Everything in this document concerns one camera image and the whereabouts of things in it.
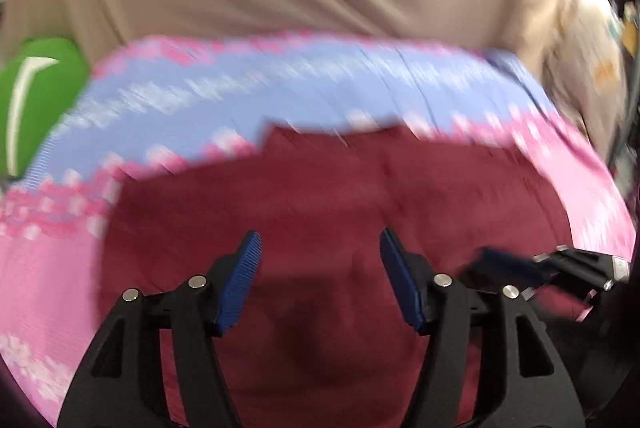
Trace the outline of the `maroon quilted puffer jacket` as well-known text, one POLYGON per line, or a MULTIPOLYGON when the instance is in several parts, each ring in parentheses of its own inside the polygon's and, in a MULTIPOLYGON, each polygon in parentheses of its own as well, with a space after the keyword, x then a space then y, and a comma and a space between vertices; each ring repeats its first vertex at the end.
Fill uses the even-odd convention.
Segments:
POLYGON ((128 181, 111 215, 96 305, 174 289, 262 236, 239 324, 216 342, 249 427, 396 427, 425 340, 401 318, 378 237, 457 274, 485 246, 522 257, 572 243, 558 193, 517 148, 270 131, 260 153, 128 181))

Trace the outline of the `green cushion white stripe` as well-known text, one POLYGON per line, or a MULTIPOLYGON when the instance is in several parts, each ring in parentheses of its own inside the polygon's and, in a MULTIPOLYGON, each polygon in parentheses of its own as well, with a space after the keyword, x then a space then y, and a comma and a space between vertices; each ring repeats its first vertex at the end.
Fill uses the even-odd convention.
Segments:
POLYGON ((25 174, 43 140, 90 77, 88 61, 66 38, 27 40, 1 68, 1 175, 25 174))

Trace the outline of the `pink blue floral bedspread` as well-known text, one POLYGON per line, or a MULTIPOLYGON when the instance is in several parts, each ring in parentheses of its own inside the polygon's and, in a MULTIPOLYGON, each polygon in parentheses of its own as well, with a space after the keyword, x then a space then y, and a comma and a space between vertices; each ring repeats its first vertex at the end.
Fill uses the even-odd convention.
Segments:
POLYGON ((634 225, 589 142, 520 60, 411 40, 148 37, 104 60, 1 203, 1 354, 55 422, 98 317, 99 247, 117 178, 237 155, 270 122, 386 121, 519 148, 554 185, 579 247, 629 257, 634 225))

